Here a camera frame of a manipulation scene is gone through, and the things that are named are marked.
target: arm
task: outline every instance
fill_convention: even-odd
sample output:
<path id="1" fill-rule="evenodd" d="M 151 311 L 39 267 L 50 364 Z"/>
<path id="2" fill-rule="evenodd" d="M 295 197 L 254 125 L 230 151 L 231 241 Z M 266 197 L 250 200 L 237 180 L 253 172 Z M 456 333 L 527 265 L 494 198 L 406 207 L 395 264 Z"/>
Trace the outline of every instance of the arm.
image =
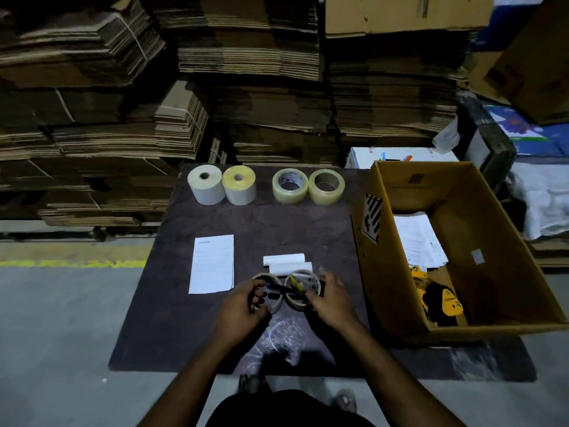
<path id="1" fill-rule="evenodd" d="M 318 316 L 346 340 L 361 363 L 367 383 L 392 427 L 454 426 L 464 424 L 392 355 L 380 346 L 358 320 L 344 284 L 324 273 L 324 297 L 307 293 Z"/>
<path id="2" fill-rule="evenodd" d="M 264 285 L 263 281 L 251 280 L 231 292 L 208 342 L 178 373 L 138 427 L 189 427 L 197 423 L 217 367 L 268 315 L 267 306 L 254 313 L 249 310 L 249 294 Z M 262 289 L 257 289 L 252 302 L 261 295 Z"/>

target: open cardboard box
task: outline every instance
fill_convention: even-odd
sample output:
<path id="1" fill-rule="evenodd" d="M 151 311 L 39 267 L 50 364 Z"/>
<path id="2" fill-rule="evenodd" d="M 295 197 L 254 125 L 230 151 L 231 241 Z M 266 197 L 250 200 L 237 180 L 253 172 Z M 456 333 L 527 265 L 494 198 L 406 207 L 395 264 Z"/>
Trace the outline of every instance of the open cardboard box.
<path id="1" fill-rule="evenodd" d="M 375 162 L 369 176 L 352 223 L 366 295 L 389 334 L 437 343 L 568 328 L 528 247 L 473 164 Z M 448 257 L 430 277 L 454 289 L 466 319 L 459 326 L 433 326 L 424 315 L 393 218 L 417 211 L 427 213 Z"/>

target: white box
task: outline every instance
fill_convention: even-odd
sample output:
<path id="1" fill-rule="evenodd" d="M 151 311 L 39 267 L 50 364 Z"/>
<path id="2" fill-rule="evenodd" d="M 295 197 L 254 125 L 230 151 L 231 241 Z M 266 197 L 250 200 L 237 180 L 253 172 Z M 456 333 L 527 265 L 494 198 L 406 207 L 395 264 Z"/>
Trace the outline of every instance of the white box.
<path id="1" fill-rule="evenodd" d="M 403 160 L 413 156 L 412 162 L 458 162 L 452 151 L 441 154 L 436 148 L 427 147 L 352 147 L 346 169 L 370 169 L 373 162 L 381 160 L 385 153 L 386 160 Z"/>

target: paper document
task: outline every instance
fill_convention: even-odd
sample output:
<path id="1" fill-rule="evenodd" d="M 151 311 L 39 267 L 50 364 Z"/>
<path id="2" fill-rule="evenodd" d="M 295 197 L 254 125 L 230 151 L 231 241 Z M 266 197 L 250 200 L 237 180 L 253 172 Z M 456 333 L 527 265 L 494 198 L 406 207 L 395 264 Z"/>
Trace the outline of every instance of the paper document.
<path id="1" fill-rule="evenodd" d="M 448 262 L 447 255 L 423 212 L 394 216 L 395 226 L 409 265 L 421 269 L 439 268 Z"/>
<path id="2" fill-rule="evenodd" d="M 211 294 L 233 287 L 233 235 L 196 238 L 189 294 Z"/>

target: hand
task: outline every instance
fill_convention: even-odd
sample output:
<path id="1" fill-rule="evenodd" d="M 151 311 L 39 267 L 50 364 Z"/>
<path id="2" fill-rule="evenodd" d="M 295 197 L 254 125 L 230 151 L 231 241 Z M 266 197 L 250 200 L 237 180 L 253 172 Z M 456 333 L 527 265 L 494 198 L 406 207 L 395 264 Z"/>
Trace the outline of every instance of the hand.
<path id="1" fill-rule="evenodd" d="M 324 272 L 322 278 L 326 281 L 324 296 L 319 297 L 314 292 L 308 291 L 306 298 L 312 303 L 319 318 L 342 334 L 352 325 L 359 324 L 359 319 L 342 281 L 329 272 Z"/>
<path id="2" fill-rule="evenodd" d="M 228 350 L 233 349 L 269 315 L 267 305 L 254 312 L 251 312 L 249 306 L 249 294 L 255 287 L 259 287 L 251 301 L 253 304 L 257 303 L 263 295 L 262 287 L 265 284 L 263 280 L 249 280 L 240 284 L 225 298 L 213 332 L 213 339 L 217 343 Z"/>

